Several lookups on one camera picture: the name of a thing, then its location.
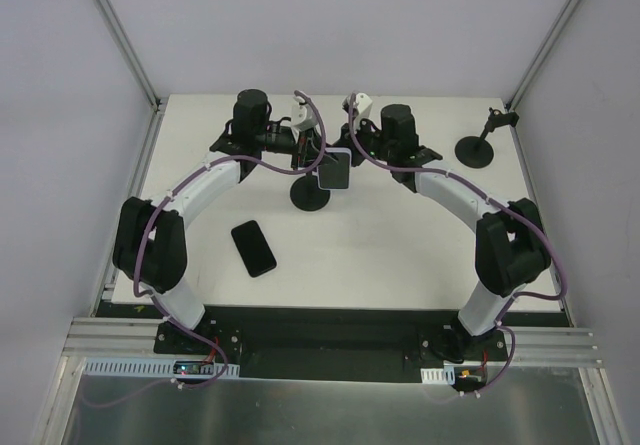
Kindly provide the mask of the lavender case smartphone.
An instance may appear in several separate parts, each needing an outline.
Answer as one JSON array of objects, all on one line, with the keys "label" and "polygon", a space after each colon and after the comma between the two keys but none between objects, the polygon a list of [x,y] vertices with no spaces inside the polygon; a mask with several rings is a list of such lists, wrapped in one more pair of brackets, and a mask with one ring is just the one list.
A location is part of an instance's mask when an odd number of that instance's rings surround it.
[{"label": "lavender case smartphone", "polygon": [[317,168],[318,187],[321,190],[346,190],[350,185],[352,154],[349,148],[328,147]]}]

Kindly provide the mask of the black phone stand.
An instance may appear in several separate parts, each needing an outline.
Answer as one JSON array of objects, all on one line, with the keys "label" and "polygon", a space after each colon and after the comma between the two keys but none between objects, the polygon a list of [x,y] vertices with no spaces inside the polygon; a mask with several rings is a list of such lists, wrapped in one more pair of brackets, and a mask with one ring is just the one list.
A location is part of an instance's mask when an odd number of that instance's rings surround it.
[{"label": "black phone stand", "polygon": [[487,167],[494,159],[494,149],[487,141],[488,135],[501,127],[515,128],[519,119],[520,117],[515,111],[503,113],[500,110],[490,108],[481,134],[463,137],[456,143],[454,153],[457,160],[473,169]]},{"label": "black phone stand", "polygon": [[318,165],[312,172],[307,172],[292,183],[289,191],[290,201],[299,210],[315,212],[329,203],[331,191],[319,186],[320,168]]}]

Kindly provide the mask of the black smartphone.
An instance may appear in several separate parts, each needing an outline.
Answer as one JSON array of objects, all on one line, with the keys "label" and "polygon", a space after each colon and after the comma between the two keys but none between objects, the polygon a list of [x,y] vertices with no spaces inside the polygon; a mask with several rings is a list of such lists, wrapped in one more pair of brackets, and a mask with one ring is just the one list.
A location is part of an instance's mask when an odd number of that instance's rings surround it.
[{"label": "black smartphone", "polygon": [[255,220],[234,227],[231,237],[251,278],[257,278],[277,267],[277,260]]}]

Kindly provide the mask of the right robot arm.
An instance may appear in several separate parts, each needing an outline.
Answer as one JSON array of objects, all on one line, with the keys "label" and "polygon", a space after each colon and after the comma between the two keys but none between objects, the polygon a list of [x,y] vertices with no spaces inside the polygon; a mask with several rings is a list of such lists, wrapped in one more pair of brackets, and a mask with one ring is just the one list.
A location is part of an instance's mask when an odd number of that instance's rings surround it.
[{"label": "right robot arm", "polygon": [[495,198],[451,169],[443,157],[419,142],[409,106],[392,104],[369,118],[368,96],[344,99],[347,122],[341,131],[355,162],[388,171],[414,194],[434,201],[465,224],[475,236],[474,267],[478,283],[459,310],[450,334],[452,352],[473,359],[486,346],[514,297],[551,266],[551,254],[533,201]]}]

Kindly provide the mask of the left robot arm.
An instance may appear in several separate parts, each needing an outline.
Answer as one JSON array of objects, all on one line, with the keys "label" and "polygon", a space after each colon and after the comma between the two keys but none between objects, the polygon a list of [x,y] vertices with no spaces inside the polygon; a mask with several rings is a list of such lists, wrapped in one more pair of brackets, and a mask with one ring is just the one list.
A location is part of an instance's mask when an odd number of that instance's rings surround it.
[{"label": "left robot arm", "polygon": [[271,113],[265,92],[239,92],[223,133],[191,171],[165,191],[121,206],[112,263],[132,280],[135,297],[150,297],[179,327],[176,340],[188,353],[204,352],[212,334],[203,324],[205,306],[185,278],[189,226],[256,167],[306,175],[325,154],[326,127],[308,95],[295,92],[290,115],[279,121]]}]

